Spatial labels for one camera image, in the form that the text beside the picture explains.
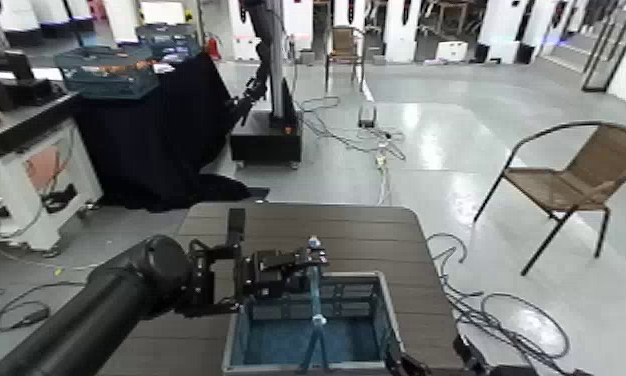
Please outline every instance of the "white machine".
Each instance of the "white machine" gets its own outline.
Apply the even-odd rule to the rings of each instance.
[[[461,41],[440,42],[437,45],[436,60],[446,62],[460,62],[467,55],[467,43]]]
[[[17,35],[40,33],[40,23],[30,0],[1,0],[0,27],[13,43]]]
[[[240,0],[227,0],[229,3],[229,16],[231,17],[231,31],[234,46],[234,58],[236,60],[259,60],[255,47],[259,44],[259,38],[255,36],[252,21],[248,11],[241,5]]]
[[[133,0],[103,0],[105,13],[110,22],[110,29],[116,43],[138,43],[136,27],[138,26],[138,10]]]
[[[530,0],[489,0],[481,25],[477,62],[500,59],[503,64],[513,64],[520,41],[518,29]]]
[[[385,60],[410,63],[416,53],[416,30],[421,0],[390,0],[385,16]]]
[[[68,13],[62,1],[31,0],[35,15],[41,25],[62,25],[68,23]]]
[[[548,28],[544,37],[544,45],[541,53],[550,55],[553,49],[560,43],[560,38],[567,25],[567,20],[572,13],[574,0],[552,0],[553,8],[548,18]]]
[[[539,53],[542,43],[548,43],[547,32],[552,30],[553,12],[559,0],[535,0],[522,44],[530,48],[530,60]]]
[[[299,57],[299,51],[313,44],[313,0],[284,0],[283,18],[287,36],[294,41]]]
[[[185,9],[177,1],[142,1],[140,9],[146,24],[165,23],[169,25],[185,23]]]

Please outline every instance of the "table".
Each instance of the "table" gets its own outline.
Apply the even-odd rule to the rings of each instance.
[[[246,209],[246,254],[274,248],[291,251],[315,234],[328,250],[326,271],[382,271],[407,352],[432,369],[450,369],[446,375],[458,375],[462,364],[452,348],[458,332],[412,211],[337,205],[198,204],[180,226],[177,240],[185,246],[197,237],[209,245],[224,243],[229,208]],[[218,262],[214,269],[216,296],[231,295],[231,262]],[[219,376],[229,318],[190,320],[168,314],[142,322],[100,374]]]
[[[60,239],[59,228],[86,202],[95,202],[103,195],[72,118],[76,99],[77,93],[68,93],[43,106],[21,107],[1,117],[0,197],[10,218],[2,220],[0,232],[11,234],[30,225],[9,241],[27,243],[35,250],[50,250]],[[32,156],[61,144],[72,150],[62,155],[68,158],[64,171],[77,195],[63,210],[48,214],[41,209],[40,194],[29,179],[25,164]]]
[[[139,100],[82,100],[76,120],[105,192],[103,204],[165,211],[249,197],[240,182],[199,175],[234,126],[215,64],[201,53],[174,66]]]

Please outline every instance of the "white pillar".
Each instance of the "white pillar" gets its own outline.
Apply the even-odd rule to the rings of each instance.
[[[0,27],[3,31],[29,31],[40,28],[30,0],[1,0]]]
[[[570,12],[572,12],[573,3],[574,0],[567,0],[567,4],[565,5],[565,9],[563,10],[563,15],[560,17],[560,22],[555,26],[553,24],[549,26],[549,31],[546,34],[546,38],[544,38],[542,55],[550,55],[551,52],[553,52],[553,49],[558,45],[558,43],[560,43],[560,38],[563,35],[565,24],[567,23],[567,19],[570,18]]]
[[[41,25],[60,25],[69,21],[61,0],[31,0],[31,4]]]
[[[138,10],[133,0],[103,0],[116,43],[138,43]]]
[[[68,0],[70,11],[76,20],[88,20],[91,18],[91,11],[87,0]]]
[[[231,19],[231,44],[234,47],[234,59],[258,60],[255,48],[259,38],[252,28],[250,14],[240,6],[240,0],[226,0],[229,2],[229,17]]]
[[[523,44],[534,47],[532,58],[537,56],[537,52],[544,42],[546,31],[553,17],[553,10],[558,0],[535,0],[530,14],[530,21],[523,35]]]
[[[390,0],[385,16],[383,41],[388,62],[409,63],[416,54],[416,29],[421,0],[412,0],[404,23],[404,0]]]
[[[499,58],[502,63],[514,62],[520,43],[516,34],[527,5],[528,0],[488,1],[478,40],[480,45],[490,47],[486,60]]]
[[[313,44],[313,0],[283,0],[283,18],[288,36],[294,35],[297,52]]]

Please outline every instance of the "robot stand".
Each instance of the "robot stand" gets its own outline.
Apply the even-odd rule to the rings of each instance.
[[[271,45],[271,109],[253,108],[245,125],[236,126],[231,134],[231,159],[238,167],[251,163],[289,163],[298,168],[301,162],[301,116],[294,109],[292,97],[283,78],[283,59],[280,41],[283,38],[282,0],[270,0]]]

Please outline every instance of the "metal chair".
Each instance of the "metal chair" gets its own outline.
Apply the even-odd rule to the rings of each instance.
[[[575,127],[596,127],[596,130],[564,170],[510,167],[521,146],[547,134]],[[606,202],[626,183],[626,126],[600,121],[575,122],[561,124],[521,140],[511,151],[500,176],[474,216],[474,222],[479,219],[503,178],[557,222],[556,227],[525,265],[521,275],[530,271],[565,222],[580,210],[604,212],[595,249],[595,258],[598,258],[602,252],[611,213]],[[565,214],[558,217],[554,213]]]
[[[362,90],[362,84],[364,83],[364,56],[366,55],[366,41],[363,41],[364,46],[362,53],[358,52],[357,43],[355,43],[355,36],[361,35],[360,38],[364,38],[364,32],[352,26],[334,26],[329,35],[332,38],[332,51],[329,52],[325,58],[325,91],[329,88],[329,64],[334,61],[350,62],[353,65],[353,70],[350,76],[350,82],[355,80],[355,71],[357,64],[360,64],[362,69],[360,76],[360,91]]]

